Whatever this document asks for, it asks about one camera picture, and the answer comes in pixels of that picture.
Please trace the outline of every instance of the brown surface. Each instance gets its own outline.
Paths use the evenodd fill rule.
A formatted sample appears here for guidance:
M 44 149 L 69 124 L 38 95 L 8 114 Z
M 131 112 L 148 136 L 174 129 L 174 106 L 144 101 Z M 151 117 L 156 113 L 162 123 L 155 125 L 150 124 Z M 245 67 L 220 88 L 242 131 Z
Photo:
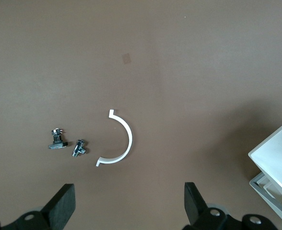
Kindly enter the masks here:
M 131 63 L 125 65 L 123 54 Z M 134 142 L 127 158 L 95 167 Z M 76 186 L 67 230 L 179 230 L 184 182 L 282 220 L 247 154 L 282 125 L 282 2 L 0 0 L 0 220 Z M 49 150 L 50 131 L 73 147 Z

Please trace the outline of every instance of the round bolt head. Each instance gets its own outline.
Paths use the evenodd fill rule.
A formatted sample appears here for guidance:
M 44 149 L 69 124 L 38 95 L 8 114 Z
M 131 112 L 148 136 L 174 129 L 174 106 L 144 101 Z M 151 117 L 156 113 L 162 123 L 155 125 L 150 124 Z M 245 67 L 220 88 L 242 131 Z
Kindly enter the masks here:
M 261 224 L 261 220 L 257 217 L 250 217 L 250 221 L 254 224 Z
M 220 212 L 216 209 L 210 210 L 210 214 L 212 214 L 215 217 L 218 217 L 220 215 Z

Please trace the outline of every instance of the small metal t-shaped fitting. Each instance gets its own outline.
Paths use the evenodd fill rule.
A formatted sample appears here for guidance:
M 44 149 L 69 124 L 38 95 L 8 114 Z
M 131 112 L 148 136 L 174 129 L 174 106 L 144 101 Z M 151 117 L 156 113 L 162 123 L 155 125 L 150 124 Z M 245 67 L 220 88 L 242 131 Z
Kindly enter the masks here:
M 73 152 L 73 157 L 78 157 L 79 153 L 84 154 L 85 149 L 83 148 L 84 141 L 82 139 L 77 141 L 77 144 L 75 146 L 74 152 Z
M 54 141 L 52 145 L 48 146 L 49 149 L 53 150 L 53 149 L 65 148 L 68 145 L 68 143 L 63 142 L 61 138 L 62 131 L 63 130 L 60 128 L 56 128 L 51 131 L 51 134 L 54 136 Z

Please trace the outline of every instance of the black mechanical part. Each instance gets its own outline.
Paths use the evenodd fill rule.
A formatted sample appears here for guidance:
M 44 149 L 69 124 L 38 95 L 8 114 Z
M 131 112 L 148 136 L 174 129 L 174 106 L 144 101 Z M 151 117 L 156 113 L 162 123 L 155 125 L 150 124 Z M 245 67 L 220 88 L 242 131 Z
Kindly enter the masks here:
M 83 148 L 83 145 L 84 145 L 84 140 L 80 139 L 77 141 L 77 144 L 72 154 L 73 157 L 78 157 L 80 153 L 85 154 L 86 150 Z
M 74 211 L 74 185 L 65 184 L 41 211 L 27 212 L 0 230 L 63 230 Z
M 185 210 L 190 225 L 183 230 L 277 230 L 267 218 L 248 214 L 242 222 L 222 210 L 208 208 L 194 183 L 185 183 Z
M 51 134 L 54 137 L 54 141 L 52 145 L 49 145 L 48 148 L 53 150 L 53 149 L 61 149 L 61 148 L 65 148 L 68 143 L 67 142 L 63 142 L 62 138 L 61 138 L 61 134 L 62 134 L 62 129 L 60 128 L 55 128 L 54 130 L 51 131 Z

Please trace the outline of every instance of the white c-shaped handle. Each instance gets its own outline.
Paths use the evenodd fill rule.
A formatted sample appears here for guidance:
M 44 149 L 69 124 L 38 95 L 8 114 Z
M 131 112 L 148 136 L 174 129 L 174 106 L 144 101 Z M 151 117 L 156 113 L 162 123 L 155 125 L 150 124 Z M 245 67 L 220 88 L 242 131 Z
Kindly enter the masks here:
M 115 158 L 104 158 L 104 157 L 100 157 L 96 163 L 96 166 L 98 167 L 100 163 L 102 164 L 113 164 L 113 163 L 116 163 L 120 160 L 122 160 L 124 157 L 126 157 L 127 153 L 129 152 L 130 148 L 131 148 L 131 145 L 132 145 L 132 132 L 131 132 L 131 129 L 130 127 L 128 126 L 128 124 L 126 123 L 126 121 L 124 121 L 122 118 L 120 118 L 119 116 L 115 116 L 113 115 L 114 113 L 114 109 L 110 109 L 109 111 L 109 118 L 111 119 L 115 119 L 117 120 L 119 123 L 121 123 L 124 128 L 126 129 L 127 131 L 127 134 L 128 134 L 128 138 L 129 138 L 129 142 L 128 142 L 128 147 L 126 149 L 126 151 L 120 155 L 119 157 L 115 157 Z

